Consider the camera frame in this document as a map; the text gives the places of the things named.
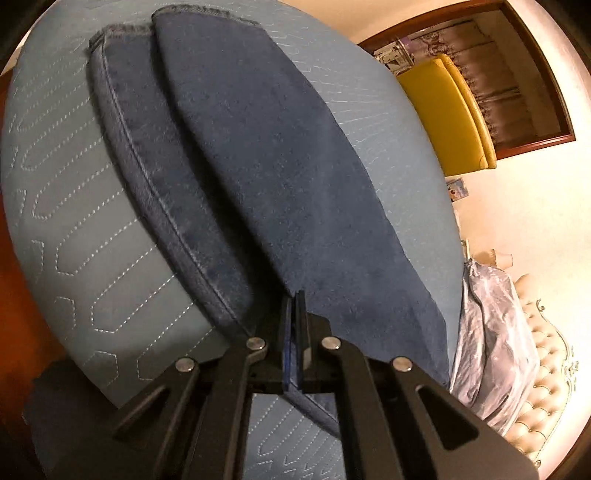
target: blue cloth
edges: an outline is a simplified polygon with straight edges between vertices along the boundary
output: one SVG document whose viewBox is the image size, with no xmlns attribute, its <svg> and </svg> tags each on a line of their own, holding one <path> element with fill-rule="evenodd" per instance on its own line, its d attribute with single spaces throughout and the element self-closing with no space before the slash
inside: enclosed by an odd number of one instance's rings
<svg viewBox="0 0 591 480">
<path fill-rule="evenodd" d="M 335 335 L 446 384 L 443 317 L 306 78 L 254 22 L 191 6 L 152 20 L 95 36 L 90 66 L 114 160 L 193 298 L 240 339 L 303 289 Z"/>
</svg>

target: stitched hem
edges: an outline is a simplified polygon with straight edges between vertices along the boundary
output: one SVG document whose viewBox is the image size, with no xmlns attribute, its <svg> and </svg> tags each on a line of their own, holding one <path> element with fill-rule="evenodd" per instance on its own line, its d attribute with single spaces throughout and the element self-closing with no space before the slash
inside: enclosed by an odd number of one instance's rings
<svg viewBox="0 0 591 480">
<path fill-rule="evenodd" d="M 122 37 L 123 35 L 152 35 L 154 33 L 154 26 L 152 24 L 144 25 L 128 25 L 128 24 L 114 24 L 107 25 L 102 30 L 98 31 L 88 41 L 88 46 L 93 51 L 105 37 Z"/>
<path fill-rule="evenodd" d="M 103 33 L 107 33 L 109 31 L 109 29 L 105 29 Z M 162 204 L 162 201 L 159 197 L 159 195 L 156 194 L 155 192 L 155 188 L 154 185 L 152 185 L 152 183 L 150 182 L 150 178 L 148 176 L 148 174 L 145 171 L 145 168 L 143 166 L 143 163 L 141 161 L 141 157 L 140 155 L 137 153 L 136 149 L 135 149 L 135 145 L 133 143 L 133 140 L 131 139 L 131 135 L 129 133 L 128 127 L 127 127 L 127 123 L 125 122 L 121 107 L 119 105 L 119 101 L 117 98 L 117 94 L 115 92 L 115 89 L 112 86 L 112 80 L 111 80 L 111 74 L 109 72 L 109 67 L 108 67 L 108 62 L 105 56 L 105 46 L 106 46 L 106 42 L 108 40 L 108 37 L 105 36 L 104 34 L 100 36 L 100 39 L 102 41 L 98 42 L 97 45 L 100 45 L 100 51 L 98 52 L 98 54 L 100 55 L 100 62 L 101 62 L 101 67 L 102 70 L 105 74 L 105 80 L 109 89 L 109 92 L 111 94 L 111 104 L 112 107 L 114 108 L 119 124 L 121 126 L 122 131 L 124 132 L 124 138 L 125 141 L 127 143 L 127 146 L 129 148 L 129 151 L 132 153 L 132 156 L 135 160 L 135 162 L 138 164 L 139 169 L 141 170 L 144 179 L 146 181 L 146 185 L 149 187 L 150 189 L 150 193 L 152 198 L 156 199 L 156 202 L 158 203 L 158 205 L 160 206 L 160 208 L 162 209 L 164 216 L 166 217 L 166 219 L 168 220 L 169 224 L 171 225 L 180 245 L 182 246 L 182 248 L 184 249 L 185 253 L 188 255 L 188 257 L 192 260 L 193 265 L 195 266 L 197 272 L 199 273 L 199 276 L 202 279 L 202 282 L 208 286 L 208 288 L 210 289 L 210 291 L 215 295 L 215 297 L 217 298 L 218 302 L 220 303 L 220 306 L 223 310 L 225 310 L 226 314 L 234 321 L 234 323 L 236 325 L 238 325 L 238 327 L 240 328 L 241 331 L 243 331 L 246 335 L 249 335 L 249 332 L 247 331 L 246 327 L 236 318 L 236 315 L 234 313 L 234 311 L 229 307 L 229 305 L 227 304 L 226 300 L 223 298 L 223 296 L 221 295 L 221 292 L 219 292 L 216 288 L 214 288 L 207 280 L 204 272 L 203 272 L 203 268 L 202 266 L 199 264 L 199 262 L 197 261 L 197 259 L 195 259 L 194 255 L 190 252 L 190 249 L 187 247 L 184 239 L 182 238 L 182 236 L 179 234 L 178 229 L 176 227 L 176 225 L 174 224 L 174 222 L 172 221 L 172 219 L 170 218 L 169 213 L 167 212 L 166 208 L 164 207 L 164 205 Z"/>
<path fill-rule="evenodd" d="M 252 25 L 254 27 L 261 27 L 259 22 L 254 20 L 249 20 L 247 18 L 242 18 L 234 15 L 232 12 L 228 10 L 220 10 L 219 8 L 211 8 L 211 7 L 202 7 L 201 5 L 167 5 L 166 7 L 162 7 L 157 9 L 153 14 L 152 18 L 156 17 L 157 15 L 161 14 L 170 14 L 170 13 L 194 13 L 194 14 L 202 14 L 202 15 L 211 15 L 213 17 L 222 17 L 227 18 L 228 20 L 236 20 L 242 23 L 246 23 L 248 25 Z"/>
</svg>

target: tufted headboard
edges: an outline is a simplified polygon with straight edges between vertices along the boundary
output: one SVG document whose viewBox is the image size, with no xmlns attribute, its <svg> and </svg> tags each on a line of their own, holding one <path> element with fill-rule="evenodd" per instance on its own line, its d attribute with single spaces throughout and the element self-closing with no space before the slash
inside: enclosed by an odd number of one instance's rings
<svg viewBox="0 0 591 480">
<path fill-rule="evenodd" d="M 542 315 L 544 307 L 540 306 L 538 288 L 532 276 L 519 278 L 515 289 L 538 348 L 540 369 L 505 438 L 539 467 L 540 453 L 574 391 L 574 375 L 579 363 L 573 360 L 573 350 L 562 334 Z"/>
</svg>

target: blue bedding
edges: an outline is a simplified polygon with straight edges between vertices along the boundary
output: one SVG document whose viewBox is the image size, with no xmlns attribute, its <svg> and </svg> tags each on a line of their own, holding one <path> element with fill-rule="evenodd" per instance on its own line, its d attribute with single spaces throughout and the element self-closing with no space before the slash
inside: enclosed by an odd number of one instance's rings
<svg viewBox="0 0 591 480">
<path fill-rule="evenodd" d="M 163 3 L 56 2 L 24 46 L 0 145 L 7 221 L 29 288 L 75 363 L 117 406 L 174 358 L 190 353 L 204 361 L 227 345 L 140 221 L 89 99 L 90 37 L 107 24 L 148 22 Z M 207 4 L 260 22 L 324 100 L 446 320 L 453 361 L 462 302 L 459 234 L 433 148 L 395 77 L 288 5 Z M 238 56 L 226 54 L 228 61 Z M 246 479 L 279 479 L 293 470 L 343 475 L 340 443 L 282 399 L 255 398 L 251 424 Z"/>
</svg>

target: wooden door frame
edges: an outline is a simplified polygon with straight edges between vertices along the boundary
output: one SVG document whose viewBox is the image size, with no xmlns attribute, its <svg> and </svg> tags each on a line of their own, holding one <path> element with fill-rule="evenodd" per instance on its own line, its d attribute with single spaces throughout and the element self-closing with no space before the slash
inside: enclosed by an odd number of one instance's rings
<svg viewBox="0 0 591 480">
<path fill-rule="evenodd" d="M 458 4 L 448 5 L 441 7 L 430 12 L 426 12 L 417 17 L 410 18 L 402 23 L 394 25 L 393 27 L 387 28 L 380 33 L 375 34 L 372 37 L 363 40 L 359 43 L 359 46 L 370 54 L 373 54 L 379 48 L 382 48 L 395 40 L 406 37 L 411 33 L 422 30 L 423 28 L 432 27 L 439 23 L 447 22 L 455 18 L 466 17 L 468 15 L 475 15 L 484 12 L 491 12 L 500 10 L 507 18 L 509 23 L 513 26 L 521 40 L 523 41 L 525 48 L 528 50 L 532 57 L 540 75 L 544 82 L 548 93 L 550 94 L 550 100 L 554 106 L 556 117 L 558 118 L 558 124 L 560 131 L 547 138 L 542 138 L 524 145 L 519 145 L 512 148 L 502 148 L 496 151 L 497 159 L 508 158 L 514 155 L 519 155 L 540 148 L 551 147 L 553 145 L 560 145 L 567 142 L 576 140 L 574 136 L 573 124 L 570 120 L 569 111 L 566 107 L 564 97 L 554 77 L 554 73 L 544 56 L 544 53 L 540 49 L 534 36 L 531 34 L 523 20 L 513 7 L 505 0 L 469 0 L 466 2 L 460 2 Z"/>
</svg>

